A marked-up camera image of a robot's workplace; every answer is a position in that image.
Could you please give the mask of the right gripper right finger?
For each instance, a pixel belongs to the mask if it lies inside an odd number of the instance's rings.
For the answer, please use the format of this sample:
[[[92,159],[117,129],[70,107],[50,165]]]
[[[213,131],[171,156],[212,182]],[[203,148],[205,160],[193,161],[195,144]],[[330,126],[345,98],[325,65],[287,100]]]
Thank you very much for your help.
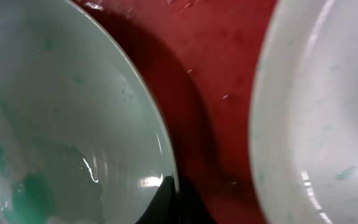
[[[217,224],[194,185],[186,177],[180,178],[180,223]]]

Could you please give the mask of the stained white plate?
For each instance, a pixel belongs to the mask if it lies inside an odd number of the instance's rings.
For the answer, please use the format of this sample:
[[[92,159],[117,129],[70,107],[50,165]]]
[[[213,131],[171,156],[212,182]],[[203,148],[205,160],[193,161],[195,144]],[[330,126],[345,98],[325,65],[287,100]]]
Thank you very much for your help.
[[[129,57],[72,1],[0,1],[0,223],[136,223],[170,136]]]

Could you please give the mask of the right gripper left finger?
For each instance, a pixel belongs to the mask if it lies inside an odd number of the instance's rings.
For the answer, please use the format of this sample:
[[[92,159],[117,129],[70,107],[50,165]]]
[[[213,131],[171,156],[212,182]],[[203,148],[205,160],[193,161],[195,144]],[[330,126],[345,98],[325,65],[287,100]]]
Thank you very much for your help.
[[[175,224],[177,222],[177,196],[172,176],[166,176],[152,201],[135,224]]]

